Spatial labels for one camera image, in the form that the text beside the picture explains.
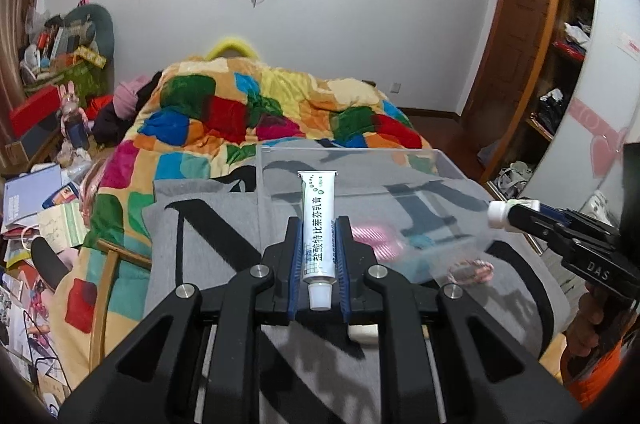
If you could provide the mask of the right hand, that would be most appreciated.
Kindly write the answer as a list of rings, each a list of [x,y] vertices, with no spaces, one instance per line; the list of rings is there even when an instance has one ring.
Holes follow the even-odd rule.
[[[579,299],[578,311],[566,330],[566,348],[568,357],[588,357],[599,344],[597,326],[604,317],[603,293],[590,283],[587,292]]]

